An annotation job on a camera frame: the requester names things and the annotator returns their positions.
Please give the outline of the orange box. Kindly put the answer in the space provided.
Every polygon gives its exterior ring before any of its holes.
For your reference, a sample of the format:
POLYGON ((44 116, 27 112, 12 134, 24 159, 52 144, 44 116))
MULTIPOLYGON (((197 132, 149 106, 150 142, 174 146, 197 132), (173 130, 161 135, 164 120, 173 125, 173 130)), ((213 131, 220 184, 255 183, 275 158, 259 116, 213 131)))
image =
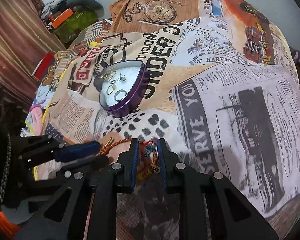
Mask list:
POLYGON ((52 22, 52 27, 54 29, 58 28, 64 21, 66 21, 70 16, 72 16, 74 12, 71 9, 66 9, 63 13, 61 13, 57 18, 52 22))

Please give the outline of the newspaper print bed sheet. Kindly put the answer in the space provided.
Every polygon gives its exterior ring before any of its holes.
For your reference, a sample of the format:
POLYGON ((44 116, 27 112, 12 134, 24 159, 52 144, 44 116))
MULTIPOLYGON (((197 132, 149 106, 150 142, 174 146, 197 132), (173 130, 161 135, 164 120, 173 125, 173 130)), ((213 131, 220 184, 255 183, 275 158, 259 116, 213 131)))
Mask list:
POLYGON ((222 172, 280 239, 300 213, 300 83, 281 30, 244 0, 118 0, 56 54, 41 134, 70 144, 164 138, 197 172, 222 172), (142 61, 137 109, 99 104, 104 68, 142 61))

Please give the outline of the purple heart-shaped tin box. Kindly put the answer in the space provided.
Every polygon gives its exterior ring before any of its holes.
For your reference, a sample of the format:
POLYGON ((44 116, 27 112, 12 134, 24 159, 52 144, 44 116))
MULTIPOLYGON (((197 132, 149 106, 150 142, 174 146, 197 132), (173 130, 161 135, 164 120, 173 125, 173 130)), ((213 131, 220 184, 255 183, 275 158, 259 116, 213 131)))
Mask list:
POLYGON ((99 104, 110 115, 121 118, 137 109, 149 82, 146 65, 140 60, 118 62, 104 68, 94 79, 99 104), (126 81, 111 84, 122 73, 126 81))

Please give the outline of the red book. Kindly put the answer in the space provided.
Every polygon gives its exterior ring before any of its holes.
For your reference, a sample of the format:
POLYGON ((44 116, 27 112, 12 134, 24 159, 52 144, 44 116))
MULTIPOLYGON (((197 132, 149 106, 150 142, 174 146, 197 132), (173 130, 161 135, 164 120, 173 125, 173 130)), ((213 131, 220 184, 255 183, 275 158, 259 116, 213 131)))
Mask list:
POLYGON ((48 73, 48 68, 55 63, 55 56, 53 53, 48 52, 43 59, 37 64, 32 73, 32 77, 36 80, 42 80, 42 78, 48 73))

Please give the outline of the pink cloth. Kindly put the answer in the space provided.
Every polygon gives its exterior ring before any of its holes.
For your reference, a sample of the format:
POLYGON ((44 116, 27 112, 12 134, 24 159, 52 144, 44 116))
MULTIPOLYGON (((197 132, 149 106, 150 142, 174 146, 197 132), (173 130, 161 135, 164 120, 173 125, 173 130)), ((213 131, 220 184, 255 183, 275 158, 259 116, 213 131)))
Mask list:
POLYGON ((40 135, 43 127, 43 110, 41 105, 33 105, 30 108, 31 127, 34 135, 40 135))

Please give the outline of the orange jacket sleeve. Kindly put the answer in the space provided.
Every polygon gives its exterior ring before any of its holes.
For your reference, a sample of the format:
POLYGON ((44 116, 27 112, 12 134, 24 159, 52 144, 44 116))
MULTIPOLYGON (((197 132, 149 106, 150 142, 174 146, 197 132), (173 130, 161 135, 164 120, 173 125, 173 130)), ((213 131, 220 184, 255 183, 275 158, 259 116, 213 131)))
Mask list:
POLYGON ((19 231, 20 227, 9 222, 0 211, 0 239, 14 239, 19 231))

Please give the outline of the maroon striped curtain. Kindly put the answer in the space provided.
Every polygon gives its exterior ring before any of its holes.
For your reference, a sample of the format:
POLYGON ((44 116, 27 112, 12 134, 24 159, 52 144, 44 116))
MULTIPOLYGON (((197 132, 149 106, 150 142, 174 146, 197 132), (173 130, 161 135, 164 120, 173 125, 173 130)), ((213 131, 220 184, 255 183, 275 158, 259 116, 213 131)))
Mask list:
POLYGON ((32 76, 39 61, 64 49, 40 18, 43 6, 43 0, 0 0, 0 87, 24 107, 39 86, 32 76))

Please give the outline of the green patterned bag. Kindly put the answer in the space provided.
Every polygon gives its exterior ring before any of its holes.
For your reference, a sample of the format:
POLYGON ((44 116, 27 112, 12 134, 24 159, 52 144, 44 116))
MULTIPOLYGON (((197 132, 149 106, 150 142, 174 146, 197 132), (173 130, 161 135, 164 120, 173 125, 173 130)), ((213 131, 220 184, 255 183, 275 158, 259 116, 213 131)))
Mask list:
POLYGON ((92 11, 76 11, 58 26, 53 33, 62 43, 72 42, 81 31, 98 20, 97 15, 92 11))

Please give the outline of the silver charm earring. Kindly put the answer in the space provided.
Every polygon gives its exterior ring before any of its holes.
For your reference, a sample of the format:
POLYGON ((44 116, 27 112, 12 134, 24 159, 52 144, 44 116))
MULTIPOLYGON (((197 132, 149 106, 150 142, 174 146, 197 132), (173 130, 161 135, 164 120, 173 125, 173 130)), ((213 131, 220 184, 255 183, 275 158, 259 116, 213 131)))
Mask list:
POLYGON ((116 82, 121 82, 121 83, 124 83, 126 81, 126 78, 125 78, 125 76, 122 74, 122 73, 120 73, 120 77, 118 78, 118 79, 113 79, 113 80, 111 80, 111 84, 114 84, 114 83, 116 83, 116 82))

